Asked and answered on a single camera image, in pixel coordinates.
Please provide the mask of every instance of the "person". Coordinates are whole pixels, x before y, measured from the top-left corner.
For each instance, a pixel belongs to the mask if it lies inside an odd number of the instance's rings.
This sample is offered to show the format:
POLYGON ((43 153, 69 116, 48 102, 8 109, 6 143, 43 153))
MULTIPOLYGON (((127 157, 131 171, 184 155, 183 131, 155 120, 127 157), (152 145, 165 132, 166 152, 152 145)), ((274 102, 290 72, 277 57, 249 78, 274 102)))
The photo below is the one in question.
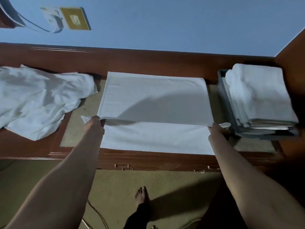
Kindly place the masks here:
MULTIPOLYGON (((38 182, 6 229, 79 227, 97 167, 104 123, 94 116, 85 124, 86 132, 78 145, 38 182)), ((233 226, 305 228, 305 210, 299 202, 278 182, 247 162, 229 144, 228 137, 228 131, 218 124, 214 123, 210 128, 209 141, 225 185, 242 217, 241 224, 233 226)), ((127 219, 124 229, 144 229, 149 221, 151 210, 147 189, 141 187, 135 199, 137 211, 127 219)))

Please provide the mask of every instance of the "foot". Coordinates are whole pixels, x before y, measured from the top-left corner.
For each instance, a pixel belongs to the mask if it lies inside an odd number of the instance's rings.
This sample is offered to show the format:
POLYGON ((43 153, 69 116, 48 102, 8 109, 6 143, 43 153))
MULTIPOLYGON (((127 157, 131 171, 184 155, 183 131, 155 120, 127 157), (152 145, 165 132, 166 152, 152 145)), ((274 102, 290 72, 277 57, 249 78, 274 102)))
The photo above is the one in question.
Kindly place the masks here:
POLYGON ((138 205, 149 201, 146 187, 140 187, 135 194, 135 202, 138 205))

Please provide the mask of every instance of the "blue wall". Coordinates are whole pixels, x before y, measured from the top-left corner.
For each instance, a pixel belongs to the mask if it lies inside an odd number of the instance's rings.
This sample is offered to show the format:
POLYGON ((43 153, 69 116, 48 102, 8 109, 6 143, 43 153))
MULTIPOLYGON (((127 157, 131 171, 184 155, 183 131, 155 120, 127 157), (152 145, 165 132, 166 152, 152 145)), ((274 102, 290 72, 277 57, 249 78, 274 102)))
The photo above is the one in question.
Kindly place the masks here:
POLYGON ((10 0, 49 28, 40 6, 83 7, 91 31, 0 29, 0 42, 275 56, 305 27, 305 0, 10 0))

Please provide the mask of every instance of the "yellow wall plate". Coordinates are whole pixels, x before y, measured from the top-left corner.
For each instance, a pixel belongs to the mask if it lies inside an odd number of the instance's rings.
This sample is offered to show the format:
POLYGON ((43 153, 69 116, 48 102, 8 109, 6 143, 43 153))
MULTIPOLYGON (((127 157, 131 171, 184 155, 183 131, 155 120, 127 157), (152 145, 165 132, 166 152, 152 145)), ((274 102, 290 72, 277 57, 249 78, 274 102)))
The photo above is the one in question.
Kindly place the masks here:
POLYGON ((61 12, 71 30, 91 30, 85 10, 81 7, 60 7, 61 12))

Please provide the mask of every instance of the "drawer handle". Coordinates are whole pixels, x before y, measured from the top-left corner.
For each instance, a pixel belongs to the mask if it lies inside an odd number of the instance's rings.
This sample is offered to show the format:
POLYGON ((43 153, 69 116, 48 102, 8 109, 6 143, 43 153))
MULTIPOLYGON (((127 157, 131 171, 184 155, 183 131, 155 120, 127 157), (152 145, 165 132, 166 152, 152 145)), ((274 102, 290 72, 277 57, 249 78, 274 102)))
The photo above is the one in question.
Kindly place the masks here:
POLYGON ((214 169, 213 169, 213 168, 210 168, 209 166, 208 166, 208 169, 209 169, 209 170, 220 170, 220 168, 214 168, 214 169))
MULTIPOLYGON (((197 170, 195 170, 195 169, 194 169, 194 172, 197 172, 197 170)), ((205 171, 204 171, 204 170, 201 170, 200 172, 201 172, 201 173, 205 173, 205 171)))
POLYGON ((129 164, 127 164, 127 165, 125 165, 125 166, 114 164, 114 167, 115 167, 115 168, 116 168, 116 167, 125 167, 125 168, 128 168, 129 166, 130 166, 129 164))

